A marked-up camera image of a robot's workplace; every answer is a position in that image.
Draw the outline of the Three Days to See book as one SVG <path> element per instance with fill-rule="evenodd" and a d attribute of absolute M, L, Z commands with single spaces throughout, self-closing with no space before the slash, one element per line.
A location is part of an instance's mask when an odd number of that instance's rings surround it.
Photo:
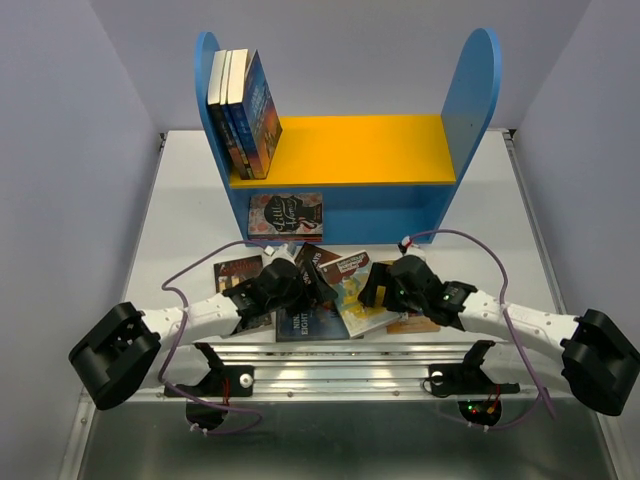
<path fill-rule="evenodd" d="M 302 295 L 315 301 L 329 301 L 337 297 L 320 271 L 320 264 L 337 259 L 337 256 L 315 244 L 304 243 L 294 263 L 299 274 Z"/>

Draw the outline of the yellow teal paperback book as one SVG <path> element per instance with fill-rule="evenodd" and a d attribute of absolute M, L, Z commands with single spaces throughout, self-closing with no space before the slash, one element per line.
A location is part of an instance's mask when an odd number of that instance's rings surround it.
<path fill-rule="evenodd" d="M 337 293 L 335 306 L 351 339 L 382 329 L 401 318 L 399 313 L 388 311 L 379 305 L 384 296 L 383 291 L 374 298 L 374 307 L 364 306 L 358 300 L 371 273 L 372 264 L 368 253 L 360 250 L 318 267 L 326 283 Z"/>

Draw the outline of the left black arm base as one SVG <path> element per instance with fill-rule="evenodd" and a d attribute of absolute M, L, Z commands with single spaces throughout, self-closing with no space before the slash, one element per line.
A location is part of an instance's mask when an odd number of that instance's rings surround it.
<path fill-rule="evenodd" d="M 195 348 L 206 360 L 204 377 L 198 382 L 190 380 L 187 384 L 163 383 L 165 396 L 187 401 L 185 418 L 190 430 L 212 437 L 246 432 L 258 426 L 263 419 L 259 411 L 231 405 L 232 398 L 253 395 L 255 368 L 252 365 L 225 364 L 209 344 L 196 343 Z M 231 413 L 248 415 L 253 420 L 230 427 L 227 420 L 231 419 Z"/>

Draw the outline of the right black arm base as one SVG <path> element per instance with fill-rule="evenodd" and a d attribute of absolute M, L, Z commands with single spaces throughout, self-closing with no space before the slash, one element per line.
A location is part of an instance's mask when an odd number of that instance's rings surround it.
<path fill-rule="evenodd" d="M 484 431 L 505 430 L 499 425 L 502 415 L 502 395 L 520 392 L 520 385 L 513 382 L 497 382 L 482 370 L 488 353 L 496 353 L 494 341 L 479 340 L 465 354 L 460 363 L 435 364 L 421 381 L 421 389 L 439 399 L 462 396 L 458 401 L 461 420 L 469 427 Z"/>

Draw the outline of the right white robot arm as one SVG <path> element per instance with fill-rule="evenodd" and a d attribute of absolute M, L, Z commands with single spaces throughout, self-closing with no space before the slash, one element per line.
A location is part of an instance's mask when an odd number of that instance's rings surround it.
<path fill-rule="evenodd" d="M 439 397 L 510 395 L 525 385 L 543 385 L 618 416 L 639 376 L 638 350 L 608 315 L 508 304 L 473 285 L 441 281 L 416 255 L 374 264 L 358 301 L 479 334 L 462 361 L 431 367 L 431 391 Z"/>

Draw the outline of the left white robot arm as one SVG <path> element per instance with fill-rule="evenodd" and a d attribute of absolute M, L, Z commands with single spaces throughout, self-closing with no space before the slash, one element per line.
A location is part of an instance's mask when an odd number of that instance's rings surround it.
<path fill-rule="evenodd" d="M 274 311 L 297 314 L 336 299 L 312 264 L 301 270 L 277 258 L 256 277 L 191 305 L 140 310 L 120 303 L 71 349 L 69 362 L 97 409 L 109 410 L 158 384 L 157 359 L 168 359 L 182 345 L 233 336 Z"/>

